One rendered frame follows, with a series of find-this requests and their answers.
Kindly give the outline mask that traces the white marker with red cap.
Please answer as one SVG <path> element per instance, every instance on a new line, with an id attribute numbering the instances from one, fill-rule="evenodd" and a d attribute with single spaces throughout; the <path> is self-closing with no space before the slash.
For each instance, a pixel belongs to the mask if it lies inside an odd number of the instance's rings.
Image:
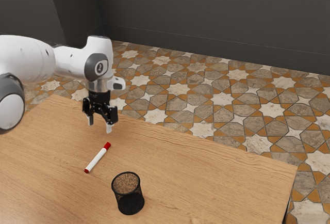
<path id="1" fill-rule="evenodd" d="M 89 173 L 110 147 L 111 147 L 111 143 L 106 142 L 105 145 L 103 146 L 103 148 L 98 152 L 98 154 L 93 158 L 93 160 L 84 169 L 84 172 Z"/>

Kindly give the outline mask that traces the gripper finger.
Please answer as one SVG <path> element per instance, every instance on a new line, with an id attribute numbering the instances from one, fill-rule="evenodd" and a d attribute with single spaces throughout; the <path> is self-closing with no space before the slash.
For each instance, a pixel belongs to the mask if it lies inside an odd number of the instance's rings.
<path id="1" fill-rule="evenodd" d="M 118 108 L 116 106 L 102 105 L 101 115 L 106 121 L 106 132 L 112 131 L 112 126 L 118 122 Z"/>
<path id="2" fill-rule="evenodd" d="M 93 114 L 94 114 L 94 107 L 90 107 L 90 105 L 85 106 L 85 114 L 88 119 L 88 125 L 93 125 Z"/>

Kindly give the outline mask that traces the black mesh pen holder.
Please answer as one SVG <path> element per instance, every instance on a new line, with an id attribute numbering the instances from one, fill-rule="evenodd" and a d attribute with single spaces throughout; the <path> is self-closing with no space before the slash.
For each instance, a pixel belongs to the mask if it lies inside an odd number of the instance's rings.
<path id="1" fill-rule="evenodd" d="M 140 178 L 136 173 L 127 171 L 116 175 L 111 182 L 111 189 L 122 214 L 133 215 L 144 207 Z"/>

